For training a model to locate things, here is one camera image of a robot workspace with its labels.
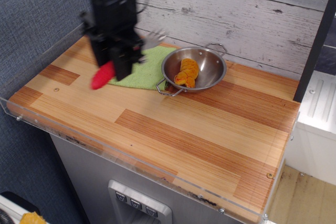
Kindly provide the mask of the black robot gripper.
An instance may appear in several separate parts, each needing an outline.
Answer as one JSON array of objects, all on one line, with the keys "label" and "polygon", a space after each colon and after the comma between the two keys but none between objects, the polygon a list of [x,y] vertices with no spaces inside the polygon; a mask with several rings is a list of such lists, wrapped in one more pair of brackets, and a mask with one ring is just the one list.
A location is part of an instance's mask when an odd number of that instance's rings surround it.
[{"label": "black robot gripper", "polygon": [[90,0],[91,12],[82,13],[97,65],[112,61],[116,79],[132,73],[133,64],[144,63],[143,41],[135,32],[136,0]]}]

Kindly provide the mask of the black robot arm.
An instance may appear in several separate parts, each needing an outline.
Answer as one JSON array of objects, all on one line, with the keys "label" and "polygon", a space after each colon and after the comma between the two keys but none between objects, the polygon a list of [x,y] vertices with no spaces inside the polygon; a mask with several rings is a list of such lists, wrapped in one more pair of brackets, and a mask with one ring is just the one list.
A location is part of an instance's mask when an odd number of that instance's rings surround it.
[{"label": "black robot arm", "polygon": [[118,81],[141,62],[144,41],[135,32],[136,0],[90,0],[91,11],[82,12],[83,32],[91,42],[99,67],[112,63]]}]

